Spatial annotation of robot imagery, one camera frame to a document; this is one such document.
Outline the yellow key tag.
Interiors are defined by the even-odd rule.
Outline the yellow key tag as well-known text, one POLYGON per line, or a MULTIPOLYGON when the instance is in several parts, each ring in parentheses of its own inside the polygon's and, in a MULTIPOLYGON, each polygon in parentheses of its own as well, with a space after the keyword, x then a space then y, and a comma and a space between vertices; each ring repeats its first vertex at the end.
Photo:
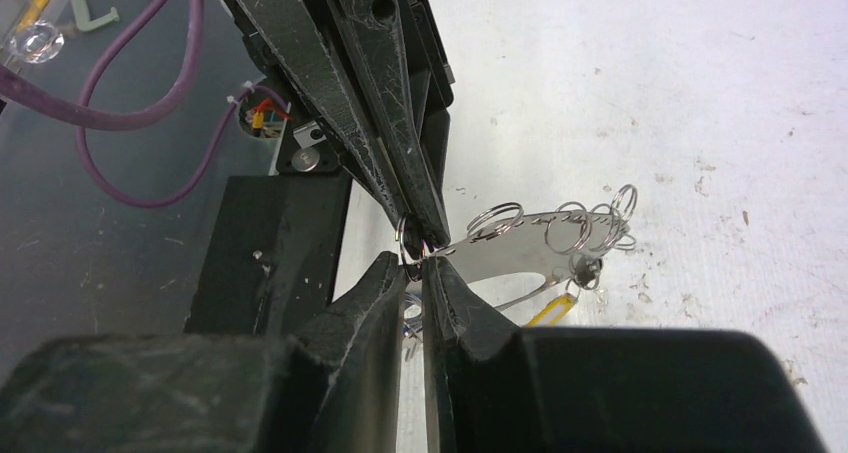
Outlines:
POLYGON ((551 300, 539 313, 537 313, 526 327, 543 327, 558 325, 563 318, 576 306, 579 298, 570 293, 558 296, 551 300))

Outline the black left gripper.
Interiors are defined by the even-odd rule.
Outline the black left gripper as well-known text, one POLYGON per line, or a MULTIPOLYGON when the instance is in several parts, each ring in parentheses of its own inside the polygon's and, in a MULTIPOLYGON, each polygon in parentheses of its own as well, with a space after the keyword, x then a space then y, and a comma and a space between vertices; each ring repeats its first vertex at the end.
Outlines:
POLYGON ((308 0, 233 1, 353 157, 390 223, 412 217, 429 244, 447 244, 442 188, 454 76, 429 0, 335 0, 370 119, 308 0))

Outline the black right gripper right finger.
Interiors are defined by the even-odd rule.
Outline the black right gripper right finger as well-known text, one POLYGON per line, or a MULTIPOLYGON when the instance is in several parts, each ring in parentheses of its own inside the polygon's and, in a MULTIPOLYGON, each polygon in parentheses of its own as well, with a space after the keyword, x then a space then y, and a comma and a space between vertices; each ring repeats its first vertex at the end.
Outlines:
POLYGON ((432 452, 821 452, 772 352, 738 331, 521 327, 422 267, 432 452))

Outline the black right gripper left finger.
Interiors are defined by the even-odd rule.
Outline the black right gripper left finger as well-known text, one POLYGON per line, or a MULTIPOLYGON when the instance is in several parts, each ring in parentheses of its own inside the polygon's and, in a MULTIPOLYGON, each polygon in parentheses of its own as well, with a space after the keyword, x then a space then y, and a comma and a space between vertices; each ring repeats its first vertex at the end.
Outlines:
POLYGON ((287 335, 53 340, 1 391, 5 452, 392 452, 398 257, 287 335))

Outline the perforated metal key plate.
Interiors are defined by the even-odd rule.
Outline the perforated metal key plate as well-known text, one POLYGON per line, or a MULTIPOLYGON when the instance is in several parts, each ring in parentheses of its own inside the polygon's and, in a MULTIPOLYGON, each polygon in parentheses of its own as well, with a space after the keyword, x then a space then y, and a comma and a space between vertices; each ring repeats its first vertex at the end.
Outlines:
POLYGON ((635 248, 629 221, 637 205, 638 189, 626 184, 611 201, 591 208, 568 201, 551 212, 530 214, 517 202, 496 205, 467 225, 464 239, 441 248, 429 246, 420 234, 411 236, 412 219, 406 216, 395 240, 414 281, 431 257, 447 259, 467 284, 519 273, 543 277, 540 287, 496 307, 505 311, 560 284, 597 289, 604 257, 635 248))

